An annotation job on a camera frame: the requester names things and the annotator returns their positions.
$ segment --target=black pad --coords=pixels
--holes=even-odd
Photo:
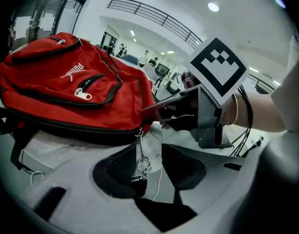
[[[206,175],[205,165],[190,156],[162,144],[163,166],[176,190],[195,188]]]
[[[135,144],[98,162],[93,169],[93,180],[106,194],[117,198],[134,198],[131,178],[136,167]]]
[[[145,198],[135,199],[135,204],[149,221],[162,232],[184,224],[197,215],[186,205],[154,202]]]

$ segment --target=backpack strap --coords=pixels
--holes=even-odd
[[[8,109],[0,107],[0,135],[13,133],[14,146],[11,152],[10,161],[17,169],[21,170],[25,167],[19,162],[19,155],[22,149],[29,143],[33,136],[37,133],[38,129],[31,123],[24,123],[19,127],[19,119],[12,114]]]

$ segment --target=bracelet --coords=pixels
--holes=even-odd
[[[236,98],[235,94],[233,94],[233,98],[234,98],[234,101],[235,101],[235,104],[236,104],[236,115],[235,115],[235,119],[232,123],[227,123],[228,126],[235,124],[235,122],[237,121],[237,118],[238,118],[238,102],[237,102],[237,98]]]

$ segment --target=metal clip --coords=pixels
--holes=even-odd
[[[57,43],[57,45],[61,45],[62,43],[65,43],[65,40],[64,40],[64,39],[61,39],[61,40]]]
[[[138,181],[138,180],[145,180],[148,178],[148,171],[151,169],[151,162],[150,159],[147,156],[144,156],[143,153],[143,141],[142,141],[142,136],[143,136],[143,131],[142,128],[140,128],[140,133],[138,135],[136,135],[136,137],[140,138],[140,146],[141,146],[141,157],[138,159],[137,163],[136,163],[136,168],[139,172],[142,173],[141,176],[135,177],[132,179],[132,181]],[[146,161],[148,163],[147,167],[144,169],[140,168],[140,163]]]
[[[75,91],[75,96],[80,97],[82,99],[90,100],[92,99],[92,95],[86,94],[82,92],[82,88],[77,88]]]

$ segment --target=computer monitor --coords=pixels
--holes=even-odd
[[[163,79],[165,77],[165,75],[169,72],[169,70],[170,69],[167,68],[165,65],[162,65],[161,63],[159,63],[157,65],[157,68],[155,69],[155,72],[160,79]]]

